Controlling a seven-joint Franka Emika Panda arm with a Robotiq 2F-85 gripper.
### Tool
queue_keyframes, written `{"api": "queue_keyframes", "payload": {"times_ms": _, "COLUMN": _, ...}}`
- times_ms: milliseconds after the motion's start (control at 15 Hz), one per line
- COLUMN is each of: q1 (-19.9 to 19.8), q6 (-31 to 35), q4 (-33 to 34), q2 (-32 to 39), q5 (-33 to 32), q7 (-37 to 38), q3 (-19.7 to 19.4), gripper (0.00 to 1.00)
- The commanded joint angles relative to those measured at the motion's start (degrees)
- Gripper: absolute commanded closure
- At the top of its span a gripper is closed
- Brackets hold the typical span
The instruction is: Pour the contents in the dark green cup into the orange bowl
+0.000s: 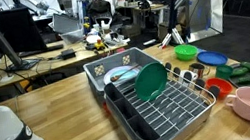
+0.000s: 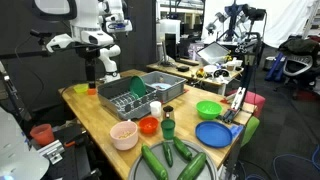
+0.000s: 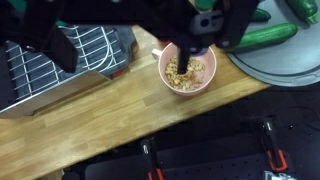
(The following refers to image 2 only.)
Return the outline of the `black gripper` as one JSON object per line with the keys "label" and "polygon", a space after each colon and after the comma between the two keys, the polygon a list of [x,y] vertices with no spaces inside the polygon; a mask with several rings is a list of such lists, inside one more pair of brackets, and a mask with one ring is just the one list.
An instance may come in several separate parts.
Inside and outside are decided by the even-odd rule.
{"label": "black gripper", "polygon": [[94,58],[98,58],[100,56],[100,50],[103,49],[103,46],[89,46],[89,45],[82,45],[77,46],[75,48],[76,54],[85,59],[85,71],[86,71],[86,78],[88,81],[89,88],[93,87],[92,83],[92,66],[89,61],[91,61]]}

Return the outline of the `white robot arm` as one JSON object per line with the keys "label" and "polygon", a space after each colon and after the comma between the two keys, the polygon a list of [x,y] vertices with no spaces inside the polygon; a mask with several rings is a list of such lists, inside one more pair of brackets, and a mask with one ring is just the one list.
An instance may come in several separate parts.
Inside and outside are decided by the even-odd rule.
{"label": "white robot arm", "polygon": [[46,21],[68,20],[71,34],[54,36],[46,45],[53,53],[71,48],[86,60],[86,76],[90,89],[95,89],[94,59],[105,67],[104,82],[120,78],[117,65],[111,57],[120,54],[113,34],[132,30],[125,16],[125,0],[31,0],[34,14]]}

